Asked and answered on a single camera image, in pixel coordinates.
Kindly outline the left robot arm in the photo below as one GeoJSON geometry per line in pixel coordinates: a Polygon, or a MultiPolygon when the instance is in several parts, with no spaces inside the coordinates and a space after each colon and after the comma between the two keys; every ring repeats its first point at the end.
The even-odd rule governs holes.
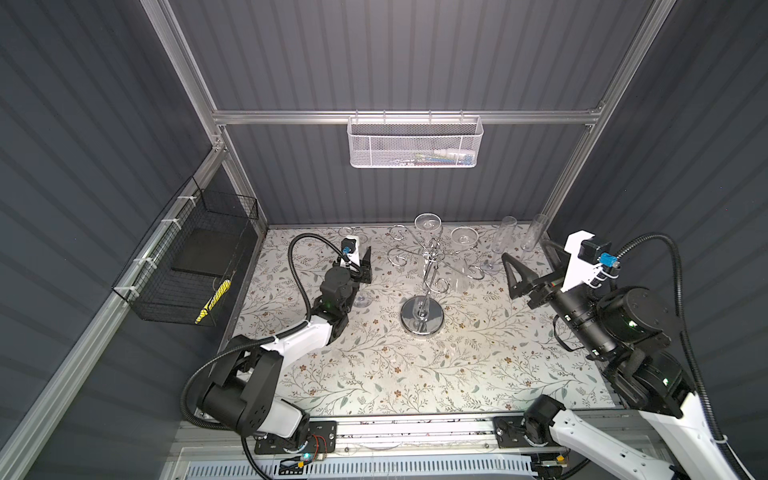
{"type": "Polygon", "coordinates": [[[276,396],[282,374],[303,356],[337,340],[362,283],[372,281],[371,250],[360,253],[360,239],[343,238],[343,253],[325,273],[310,318],[264,344],[233,352],[207,372],[195,406],[225,430],[247,438],[271,435],[293,449],[309,436],[309,414],[276,396]]]}

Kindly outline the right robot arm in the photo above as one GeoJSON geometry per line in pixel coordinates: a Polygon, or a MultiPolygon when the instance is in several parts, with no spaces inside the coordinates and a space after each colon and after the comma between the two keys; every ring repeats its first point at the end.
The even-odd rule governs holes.
{"type": "Polygon", "coordinates": [[[703,395],[668,347],[683,321],[652,291],[627,287],[600,299],[586,285],[566,288],[560,272],[540,277],[509,254],[502,264],[511,298],[549,305],[580,341],[623,404],[638,412],[673,455],[665,461],[630,447],[574,410],[540,395],[518,432],[534,447],[558,445],[621,479],[749,479],[751,473],[706,419],[703,395]]]}

